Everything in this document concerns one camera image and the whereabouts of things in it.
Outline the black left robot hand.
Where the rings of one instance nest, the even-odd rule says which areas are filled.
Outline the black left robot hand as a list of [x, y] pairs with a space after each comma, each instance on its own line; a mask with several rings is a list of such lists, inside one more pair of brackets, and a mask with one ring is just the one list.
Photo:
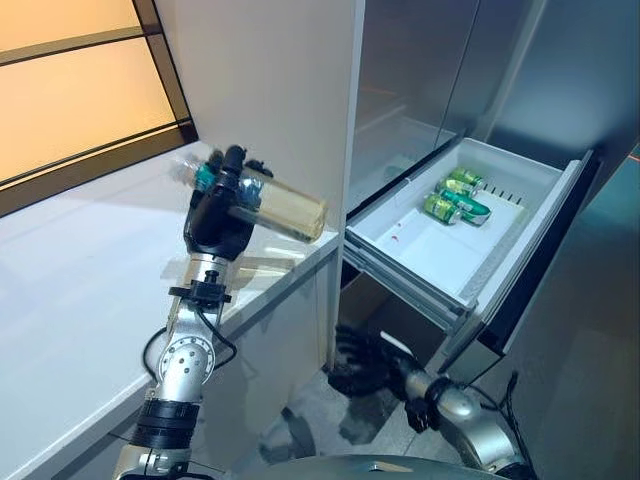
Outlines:
[[246, 150], [232, 145], [214, 150], [191, 168], [193, 191], [183, 227], [190, 253], [234, 261], [247, 248], [255, 222], [240, 210], [257, 212], [265, 179], [273, 173], [262, 162], [247, 160]]

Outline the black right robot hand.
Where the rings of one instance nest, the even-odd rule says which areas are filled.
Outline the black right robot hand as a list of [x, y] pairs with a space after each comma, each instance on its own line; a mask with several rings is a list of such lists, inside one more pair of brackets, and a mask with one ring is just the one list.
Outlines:
[[381, 336], [338, 325], [337, 362], [328, 373], [329, 385], [349, 398], [388, 389], [400, 401], [408, 399], [406, 381], [423, 367], [417, 359]]

